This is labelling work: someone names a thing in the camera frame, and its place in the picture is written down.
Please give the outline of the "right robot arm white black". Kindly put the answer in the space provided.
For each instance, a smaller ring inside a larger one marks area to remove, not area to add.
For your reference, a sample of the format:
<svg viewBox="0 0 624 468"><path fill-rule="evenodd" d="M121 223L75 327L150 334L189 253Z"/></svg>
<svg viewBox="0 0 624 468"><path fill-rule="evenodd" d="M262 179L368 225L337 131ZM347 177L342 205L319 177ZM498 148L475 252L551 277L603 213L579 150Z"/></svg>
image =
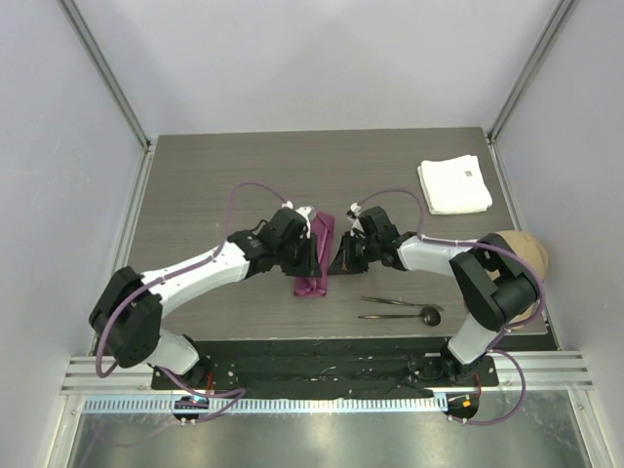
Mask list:
<svg viewBox="0 0 624 468"><path fill-rule="evenodd" d="M443 346L434 379L460 385L471 378L508 326L528 319L543 295L549 257L531 235L497 231L478 240L447 240L402 233L380 207L350 215L331 275L360 274L373 262L404 272L423 271L455 280L468 316Z"/></svg>

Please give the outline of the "magenta cloth napkin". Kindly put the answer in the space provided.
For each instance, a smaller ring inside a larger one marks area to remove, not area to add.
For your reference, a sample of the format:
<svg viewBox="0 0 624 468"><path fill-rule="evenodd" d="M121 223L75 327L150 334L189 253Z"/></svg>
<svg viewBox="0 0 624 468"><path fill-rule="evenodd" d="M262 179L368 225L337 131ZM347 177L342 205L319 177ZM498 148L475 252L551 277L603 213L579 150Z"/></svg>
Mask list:
<svg viewBox="0 0 624 468"><path fill-rule="evenodd" d="M325 297L327 295L329 287L328 269L332 261L334 223L334 216L324 212L317 212L315 219L312 221L312 233L317 237L316 254L321 276L319 278L296 278L293 289L294 296Z"/></svg>

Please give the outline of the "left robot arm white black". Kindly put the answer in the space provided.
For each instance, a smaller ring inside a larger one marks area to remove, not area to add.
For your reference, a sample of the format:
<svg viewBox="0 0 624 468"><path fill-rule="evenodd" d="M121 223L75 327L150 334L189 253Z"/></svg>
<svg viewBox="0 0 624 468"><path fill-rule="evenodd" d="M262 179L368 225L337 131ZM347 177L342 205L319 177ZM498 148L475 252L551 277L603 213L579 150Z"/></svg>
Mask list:
<svg viewBox="0 0 624 468"><path fill-rule="evenodd" d="M130 266L117 270L89 317L99 339L97 376L147 364L185 388L200 387L210 371L209 358L190 337L165 330L163 319L205 293L273 267L292 277L318 278L317 244L314 234L243 230L176 265L143 273Z"/></svg>

